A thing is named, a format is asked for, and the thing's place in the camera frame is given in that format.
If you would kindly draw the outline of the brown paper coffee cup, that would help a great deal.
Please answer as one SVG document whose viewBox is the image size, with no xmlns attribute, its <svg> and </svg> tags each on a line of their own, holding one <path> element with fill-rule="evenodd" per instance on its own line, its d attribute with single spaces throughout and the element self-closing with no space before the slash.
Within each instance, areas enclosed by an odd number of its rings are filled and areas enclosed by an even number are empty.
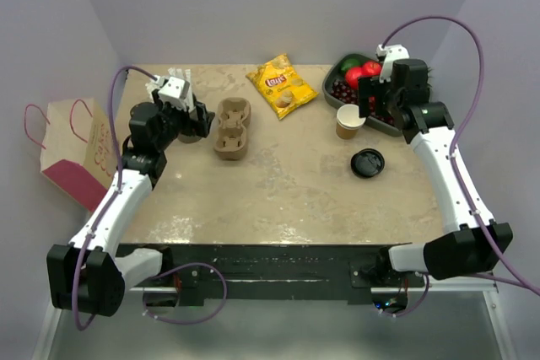
<svg viewBox="0 0 540 360">
<path fill-rule="evenodd" d="M 365 122 L 366 118 L 359 116 L 359 107 L 357 105 L 342 105 L 336 114 L 337 136 L 345 140 L 354 138 Z"/>
</svg>

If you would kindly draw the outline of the black coffee cup lid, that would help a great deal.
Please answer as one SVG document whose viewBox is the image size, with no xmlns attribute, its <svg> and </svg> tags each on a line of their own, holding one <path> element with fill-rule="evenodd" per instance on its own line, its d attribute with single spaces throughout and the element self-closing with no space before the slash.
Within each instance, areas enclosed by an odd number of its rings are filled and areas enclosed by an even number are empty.
<svg viewBox="0 0 540 360">
<path fill-rule="evenodd" d="M 353 173 L 364 179 L 377 176 L 385 168 L 385 164 L 383 155 L 373 148 L 358 151 L 350 160 Z"/>
</svg>

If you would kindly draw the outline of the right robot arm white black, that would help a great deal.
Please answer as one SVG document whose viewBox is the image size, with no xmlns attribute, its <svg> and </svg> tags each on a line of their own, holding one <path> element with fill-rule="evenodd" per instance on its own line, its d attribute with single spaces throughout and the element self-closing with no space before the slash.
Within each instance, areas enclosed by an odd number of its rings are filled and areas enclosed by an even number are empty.
<svg viewBox="0 0 540 360">
<path fill-rule="evenodd" d="M 424 244 L 385 248 L 375 269 L 378 281 L 396 286 L 406 272 L 427 273 L 437 280 L 492 271 L 513 233 L 498 223 L 476 191 L 460 151 L 451 114 L 441 102 L 415 102 L 428 89 L 428 67 L 419 59 L 382 58 L 380 75 L 358 81 L 360 115 L 375 101 L 387 113 L 407 145 L 422 160 L 443 219 L 443 234 Z"/>
</svg>

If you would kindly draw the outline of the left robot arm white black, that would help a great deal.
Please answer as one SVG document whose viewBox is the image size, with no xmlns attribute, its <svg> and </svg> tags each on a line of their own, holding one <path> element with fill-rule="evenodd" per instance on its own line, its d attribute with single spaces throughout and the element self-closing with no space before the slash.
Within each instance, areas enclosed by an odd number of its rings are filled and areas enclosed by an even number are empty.
<svg viewBox="0 0 540 360">
<path fill-rule="evenodd" d="M 130 111 L 129 135 L 110 189 L 89 221 L 66 245 L 55 244 L 46 257 L 51 301 L 81 314 L 112 316 L 124 293 L 149 279 L 169 284 L 175 266 L 160 250 L 136 248 L 119 257 L 123 234 L 139 206 L 157 185 L 166 166 L 165 150 L 179 137 L 207 137 L 215 114 L 202 102 L 194 110 L 170 102 L 143 102 Z"/>
</svg>

